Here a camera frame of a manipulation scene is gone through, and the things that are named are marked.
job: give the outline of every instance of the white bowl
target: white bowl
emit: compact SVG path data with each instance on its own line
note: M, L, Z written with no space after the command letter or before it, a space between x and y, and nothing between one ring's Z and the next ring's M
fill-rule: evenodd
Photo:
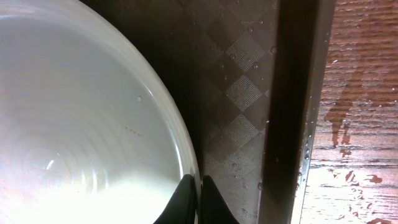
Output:
M153 223L198 167L152 67L76 0L0 2L0 223Z

